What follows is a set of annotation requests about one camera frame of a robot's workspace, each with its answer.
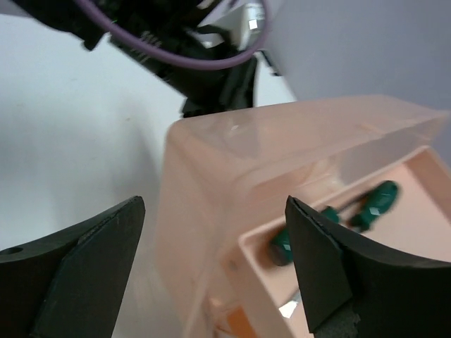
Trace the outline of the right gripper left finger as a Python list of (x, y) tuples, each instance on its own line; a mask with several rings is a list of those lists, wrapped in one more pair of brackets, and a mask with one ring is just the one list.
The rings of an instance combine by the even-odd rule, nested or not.
[(111, 337), (144, 216), (134, 196), (1, 251), (1, 336)]

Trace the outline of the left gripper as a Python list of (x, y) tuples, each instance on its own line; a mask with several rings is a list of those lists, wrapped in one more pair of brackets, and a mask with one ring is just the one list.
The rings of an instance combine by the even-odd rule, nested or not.
[[(223, 41), (210, 48), (183, 31), (174, 37), (165, 35), (159, 38), (149, 32), (147, 42), (183, 56), (199, 57), (203, 61), (238, 55), (228, 31), (213, 31), (212, 34)], [(254, 107), (257, 72), (257, 58), (254, 56), (237, 66), (221, 70), (181, 68), (152, 58), (147, 60), (147, 68), (185, 96), (181, 109), (184, 118)]]

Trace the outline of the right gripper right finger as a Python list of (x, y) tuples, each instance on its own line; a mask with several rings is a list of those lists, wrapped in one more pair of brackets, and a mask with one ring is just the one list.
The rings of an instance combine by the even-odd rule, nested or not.
[(315, 337), (450, 336), (448, 262), (379, 244), (295, 197), (285, 219)]

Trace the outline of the short green screwdriver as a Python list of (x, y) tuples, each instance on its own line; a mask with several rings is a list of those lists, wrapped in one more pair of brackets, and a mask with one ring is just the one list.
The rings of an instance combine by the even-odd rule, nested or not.
[[(335, 223), (340, 222), (340, 211), (332, 206), (326, 206), (320, 214)], [(276, 266), (287, 266), (293, 262), (288, 230), (284, 227), (268, 244), (268, 255)]]

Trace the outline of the pink plastic toolbox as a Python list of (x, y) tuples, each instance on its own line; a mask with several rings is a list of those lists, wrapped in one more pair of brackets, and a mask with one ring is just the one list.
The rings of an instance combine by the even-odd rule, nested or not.
[(183, 337), (308, 337), (292, 265), (266, 254), (295, 196), (338, 207), (384, 180), (401, 194), (367, 237), (450, 259), (450, 169), (430, 148), (447, 119), (383, 95), (188, 118), (166, 136), (155, 262)]

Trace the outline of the long green screwdriver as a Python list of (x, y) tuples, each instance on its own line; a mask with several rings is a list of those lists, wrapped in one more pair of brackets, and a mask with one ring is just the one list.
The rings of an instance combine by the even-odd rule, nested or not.
[(374, 187), (364, 198), (360, 209), (349, 219), (349, 226), (359, 232), (370, 230), (376, 220), (393, 207), (399, 192), (399, 185), (392, 180)]

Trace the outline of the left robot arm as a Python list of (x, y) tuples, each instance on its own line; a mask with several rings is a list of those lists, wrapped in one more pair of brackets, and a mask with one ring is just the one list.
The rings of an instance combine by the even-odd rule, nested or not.
[[(109, 29), (98, 25), (79, 1), (15, 1), (26, 15), (82, 40), (91, 51)], [(122, 29), (143, 45), (200, 61), (223, 61), (238, 56), (232, 30), (202, 21), (219, 1), (92, 1), (116, 29)], [(257, 58), (220, 70), (195, 70), (171, 65), (131, 46), (111, 34), (110, 43), (185, 97), (181, 113), (190, 118), (254, 107)]]

